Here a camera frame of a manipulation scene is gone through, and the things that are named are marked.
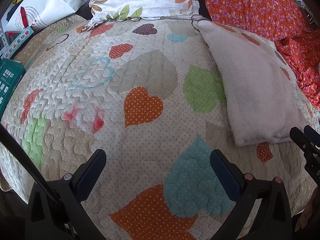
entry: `blue gripper pad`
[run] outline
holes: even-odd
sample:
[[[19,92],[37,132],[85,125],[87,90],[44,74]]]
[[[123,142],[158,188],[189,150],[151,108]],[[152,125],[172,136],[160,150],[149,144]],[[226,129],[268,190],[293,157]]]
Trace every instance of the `blue gripper pad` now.
[[[96,155],[96,157],[93,160],[91,160],[91,158],[88,160],[87,163],[89,163],[89,165],[86,168],[86,171],[82,174],[78,183],[76,184],[75,198],[79,202],[84,201],[89,197],[102,170],[106,166],[106,163],[107,163],[106,153],[100,149],[98,149],[97,151],[100,151],[100,152]]]
[[[210,165],[222,184],[230,200],[238,202],[241,199],[241,187],[231,170],[214,150],[210,155]]]
[[[315,145],[320,147],[320,134],[313,130],[309,125],[304,127],[303,132],[310,141],[312,141]]]

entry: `white paper bag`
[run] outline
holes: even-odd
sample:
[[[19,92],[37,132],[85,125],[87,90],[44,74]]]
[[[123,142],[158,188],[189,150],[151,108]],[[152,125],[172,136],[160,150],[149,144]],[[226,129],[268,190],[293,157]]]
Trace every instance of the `white paper bag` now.
[[[34,31],[40,31],[75,13],[85,2],[86,0],[24,0],[8,22],[6,31],[23,31],[21,7],[25,8],[29,26]]]

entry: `green box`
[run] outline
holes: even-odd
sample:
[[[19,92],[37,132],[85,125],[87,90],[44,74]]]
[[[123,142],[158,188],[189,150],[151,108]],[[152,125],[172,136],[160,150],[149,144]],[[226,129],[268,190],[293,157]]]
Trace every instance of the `green box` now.
[[[0,120],[17,85],[26,70],[17,61],[3,58],[0,61]]]

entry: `red floral fabric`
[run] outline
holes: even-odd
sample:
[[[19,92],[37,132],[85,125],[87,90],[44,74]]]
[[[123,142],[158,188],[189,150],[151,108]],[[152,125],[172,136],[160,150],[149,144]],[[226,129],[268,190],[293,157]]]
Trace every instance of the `red floral fabric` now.
[[[301,91],[320,110],[320,30],[303,37],[276,41],[275,44],[294,72]]]
[[[311,29],[294,0],[205,0],[212,21],[269,40],[293,38]]]

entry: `black rod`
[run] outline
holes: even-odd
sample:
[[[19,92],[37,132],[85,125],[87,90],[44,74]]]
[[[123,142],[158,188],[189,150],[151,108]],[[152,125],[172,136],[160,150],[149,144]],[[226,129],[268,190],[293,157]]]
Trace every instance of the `black rod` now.
[[[38,183],[38,185],[47,194],[47,196],[51,198],[54,201],[54,203],[56,203],[60,208],[62,208],[62,201],[52,191],[52,189],[49,187],[48,183],[45,181],[40,171],[36,168],[36,166],[30,160],[26,152],[16,142],[16,140],[7,132],[7,130],[2,126],[2,124],[0,124],[0,142],[2,142],[2,144],[22,164],[22,166],[33,177],[33,179],[36,181],[36,183]]]

